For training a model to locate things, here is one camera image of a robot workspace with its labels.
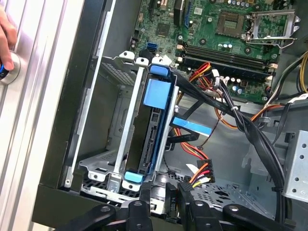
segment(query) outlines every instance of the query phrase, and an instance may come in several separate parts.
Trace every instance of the cable tie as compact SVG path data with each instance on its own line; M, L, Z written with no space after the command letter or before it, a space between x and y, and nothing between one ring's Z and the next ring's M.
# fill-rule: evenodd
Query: cable tie
M231 111L233 111L233 110L239 110L239 108L237 106L234 106L234 107L231 108Z

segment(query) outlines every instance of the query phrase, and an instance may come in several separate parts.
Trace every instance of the green motherboard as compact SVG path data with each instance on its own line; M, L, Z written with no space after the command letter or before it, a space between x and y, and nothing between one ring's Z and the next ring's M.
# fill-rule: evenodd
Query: green motherboard
M176 0L162 0L151 11L152 0L143 0L136 24L138 42L132 51L138 56L148 42L156 44L156 54L167 55L173 64L177 61L179 38L194 47L221 51L267 62L276 62L280 49L275 46L248 45L243 41L250 12L272 11L273 0L186 0L183 23L174 25ZM259 37L281 36L286 16L264 16L259 26ZM267 83L250 80L245 85L228 82L231 95L244 101L264 103Z

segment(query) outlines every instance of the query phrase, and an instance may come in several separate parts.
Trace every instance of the black connector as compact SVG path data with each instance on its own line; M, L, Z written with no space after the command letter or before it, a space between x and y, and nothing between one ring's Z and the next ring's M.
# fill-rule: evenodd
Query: black connector
M208 165L205 167L204 171L209 170L210 172L206 174L206 177L211 178L209 183L215 183L215 176L214 176L214 169L213 169L213 163L211 159L207 160L197 160L197 167L200 169L205 163L208 163Z

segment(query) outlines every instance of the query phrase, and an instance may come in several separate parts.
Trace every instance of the ram slot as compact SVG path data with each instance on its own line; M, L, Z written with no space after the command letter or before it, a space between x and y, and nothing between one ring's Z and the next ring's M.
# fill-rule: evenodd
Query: ram slot
M259 59L248 58L236 54L228 54L221 51L213 51L194 46L186 46L185 56L259 71L266 71L267 66L266 63Z

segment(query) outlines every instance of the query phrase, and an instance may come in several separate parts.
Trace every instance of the yellow wire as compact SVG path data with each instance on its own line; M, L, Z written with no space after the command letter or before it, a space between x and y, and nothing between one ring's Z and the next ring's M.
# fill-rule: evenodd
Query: yellow wire
M198 182L195 183L192 187L195 188L195 187L197 187L197 186L200 185L200 184L202 184L201 181L198 181Z

